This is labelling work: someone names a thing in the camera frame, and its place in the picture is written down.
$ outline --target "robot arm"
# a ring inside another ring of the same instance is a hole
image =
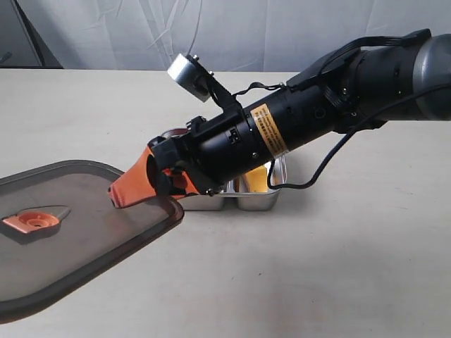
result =
[[[199,100],[211,97],[223,112],[211,120],[197,116],[180,134],[151,140],[111,185],[110,197],[116,208],[126,208],[153,196],[214,195],[227,182],[322,135],[344,134],[311,181],[277,186],[310,187],[360,130],[389,120],[451,120],[450,66],[451,35],[432,37],[430,30],[420,30],[404,37],[362,37],[285,84],[254,82],[232,95],[196,56],[179,55],[169,75]],[[273,92],[243,108],[237,95],[253,88]]]

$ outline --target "black cable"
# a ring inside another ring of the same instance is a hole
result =
[[[392,102],[391,104],[388,104],[387,106],[382,107],[378,111],[376,111],[374,114],[371,114],[367,117],[365,117],[363,120],[361,120],[359,123],[357,123],[326,155],[326,157],[323,159],[321,164],[319,165],[318,169],[316,169],[315,173],[311,177],[310,181],[304,184],[292,184],[292,183],[284,183],[284,184],[271,184],[271,177],[273,175],[274,171],[274,164],[275,160],[271,161],[271,167],[269,168],[269,174],[267,179],[267,184],[270,189],[281,189],[281,188],[289,188],[289,189],[306,189],[311,187],[315,182],[318,180],[319,176],[323,172],[324,168],[328,165],[332,157],[336,155],[336,153],[353,137],[358,131],[360,131],[360,128],[363,127],[366,123],[368,123],[371,119],[375,118],[376,116],[380,115],[384,111],[394,108],[396,106],[399,106],[401,104],[405,104],[406,102],[413,101],[415,99],[418,99],[422,96],[425,96],[427,94],[438,92],[439,90],[443,89],[451,89],[451,83],[448,84],[442,84],[434,87],[430,87],[428,89],[424,89],[416,94],[408,95],[402,99],[399,99],[397,101]]]
[[[253,83],[251,83],[248,86],[247,89],[244,89],[244,90],[241,90],[239,92],[236,92],[232,96],[236,98],[238,95],[244,95],[249,90],[254,89],[254,88],[260,88],[260,89],[266,89],[266,90],[273,91],[273,90],[277,90],[277,89],[283,88],[284,86],[285,86],[284,84],[273,84],[271,86],[267,86],[267,85],[264,85],[263,83],[260,83],[260,82],[253,82]]]

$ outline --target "yellow food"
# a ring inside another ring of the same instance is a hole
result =
[[[248,192],[267,192],[267,169],[264,165],[255,168],[242,176],[242,180]]]

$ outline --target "metal tray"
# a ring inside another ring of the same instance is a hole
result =
[[[272,177],[273,184],[286,183],[287,169],[285,157],[276,159]],[[221,193],[214,196],[191,196],[178,202],[186,211],[219,211],[225,206],[226,199],[234,199],[237,207],[244,211],[271,210],[277,202],[280,190],[269,189],[264,193],[242,192],[235,189],[235,183],[229,182]]]

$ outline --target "container lid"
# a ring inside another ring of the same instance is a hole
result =
[[[107,190],[122,174],[65,161],[0,180],[0,323],[52,305],[181,222],[170,197],[114,208]]]

